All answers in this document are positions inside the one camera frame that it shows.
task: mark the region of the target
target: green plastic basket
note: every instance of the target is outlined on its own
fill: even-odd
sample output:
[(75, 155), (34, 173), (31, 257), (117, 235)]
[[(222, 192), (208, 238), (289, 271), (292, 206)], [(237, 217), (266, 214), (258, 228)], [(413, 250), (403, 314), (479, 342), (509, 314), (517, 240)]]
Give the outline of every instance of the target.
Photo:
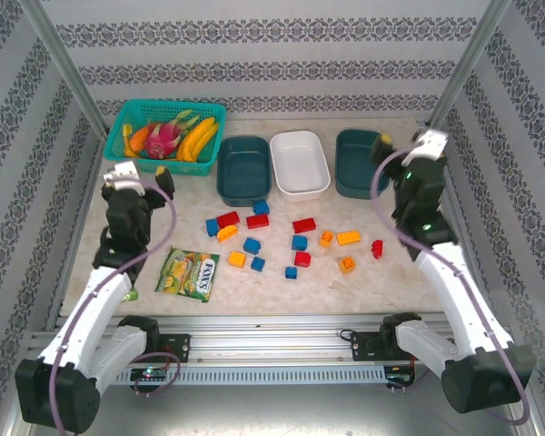
[(172, 174), (200, 175), (210, 174), (210, 168), (216, 162), (220, 142), (226, 124), (226, 108), (221, 104), (174, 102), (169, 100), (129, 100), (121, 108), (107, 138), (104, 157), (110, 161), (128, 159), (124, 155), (123, 125), (130, 124), (134, 132), (149, 123), (172, 121), (181, 111), (193, 110), (193, 115), (200, 115), (198, 123), (213, 116), (219, 124), (218, 132), (203, 148), (197, 163), (176, 162), (155, 159), (134, 159), (140, 170), (153, 173), (158, 166), (165, 166)]

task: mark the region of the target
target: orange toy block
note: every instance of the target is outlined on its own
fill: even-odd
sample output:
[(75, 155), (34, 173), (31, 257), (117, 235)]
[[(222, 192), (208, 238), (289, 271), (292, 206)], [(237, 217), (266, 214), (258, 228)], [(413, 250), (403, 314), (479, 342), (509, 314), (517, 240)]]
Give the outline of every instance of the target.
[(358, 243), (362, 239), (362, 234), (357, 230), (350, 232), (337, 233), (337, 243), (339, 245), (347, 245), (348, 243)]
[(332, 240), (333, 233), (329, 232), (328, 230), (323, 230), (321, 239), (319, 240), (319, 244), (321, 245), (321, 247), (329, 248), (331, 246)]
[(244, 261), (246, 261), (246, 255), (238, 252), (230, 253), (230, 257), (228, 258), (228, 263), (236, 268), (244, 268)]
[(220, 232), (218, 232), (216, 237), (218, 238), (219, 243), (223, 243), (227, 239), (232, 238), (237, 233), (238, 233), (238, 228), (235, 225), (227, 225)]
[(351, 256), (339, 260), (339, 269), (342, 274), (349, 274), (355, 269), (355, 261)]

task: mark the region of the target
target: striped wall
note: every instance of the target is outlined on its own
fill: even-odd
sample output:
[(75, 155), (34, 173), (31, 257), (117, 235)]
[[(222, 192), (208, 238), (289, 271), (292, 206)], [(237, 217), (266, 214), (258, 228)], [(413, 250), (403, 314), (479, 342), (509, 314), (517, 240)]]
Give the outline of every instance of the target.
[(545, 0), (514, 1), (446, 118), (493, 309), (538, 357), (545, 423)]
[(98, 141), (13, 0), (0, 0), (0, 414), (42, 329)]
[(125, 100), (231, 118), (425, 121), (489, 0), (48, 0), (110, 124)]

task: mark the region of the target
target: white bowl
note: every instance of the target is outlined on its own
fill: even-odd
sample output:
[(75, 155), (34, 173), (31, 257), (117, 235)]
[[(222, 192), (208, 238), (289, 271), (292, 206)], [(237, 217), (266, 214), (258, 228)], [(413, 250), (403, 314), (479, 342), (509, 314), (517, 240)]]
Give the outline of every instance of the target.
[(323, 195), (331, 176), (316, 134), (307, 130), (277, 134), (270, 145), (274, 178), (283, 198), (304, 202)]

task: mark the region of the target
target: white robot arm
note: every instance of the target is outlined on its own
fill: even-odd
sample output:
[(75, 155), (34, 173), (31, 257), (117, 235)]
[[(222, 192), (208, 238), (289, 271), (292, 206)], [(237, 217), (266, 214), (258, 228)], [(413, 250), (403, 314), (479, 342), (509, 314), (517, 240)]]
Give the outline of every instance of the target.
[[(454, 232), (440, 212), (447, 135), (428, 130), (416, 134), (414, 142), (417, 146), (403, 159), (392, 156), (384, 168), (395, 190), (396, 208), (392, 217), (398, 230), (429, 249), (420, 251), (407, 245), (411, 258), (438, 294), (454, 333), (454, 343), (429, 329), (415, 313), (386, 318), (384, 323), (389, 329), (383, 329), (388, 333), (385, 339), (389, 340), (391, 349), (413, 355), (441, 378), (446, 398), (458, 412), (518, 401), (520, 396), (513, 379), (461, 278), (472, 289), (473, 300), (489, 322), (496, 343), (505, 351), (523, 387), (529, 381), (536, 358), (528, 345), (515, 345), (497, 322), (472, 280)], [(379, 165), (392, 153), (387, 139), (378, 141), (372, 148), (372, 162)], [(461, 272), (461, 277), (432, 254), (450, 261)]]
[[(133, 180), (118, 181), (121, 177)], [(131, 260), (137, 262), (135, 258), (147, 251), (152, 212), (165, 205), (159, 193), (144, 189), (133, 162), (119, 163), (104, 180), (102, 194), (109, 205), (106, 213), (109, 226), (101, 235), (94, 269), (83, 295), (63, 329), (38, 359), (24, 359), (15, 372), (25, 421), (54, 427), (48, 396), (49, 374), (64, 346), (55, 379), (56, 404), (64, 427), (76, 433), (86, 431), (93, 423), (101, 396), (117, 374), (144, 352), (157, 352), (160, 341), (156, 320), (128, 316), (119, 323), (111, 339), (101, 342), (104, 329), (132, 289), (144, 260), (117, 274), (96, 294), (94, 291), (111, 273)], [(173, 199), (173, 179), (166, 169), (156, 173), (155, 181), (167, 197)], [(91, 301), (78, 316), (87, 298)], [(75, 322), (73, 334), (66, 345), (62, 345), (65, 333)]]

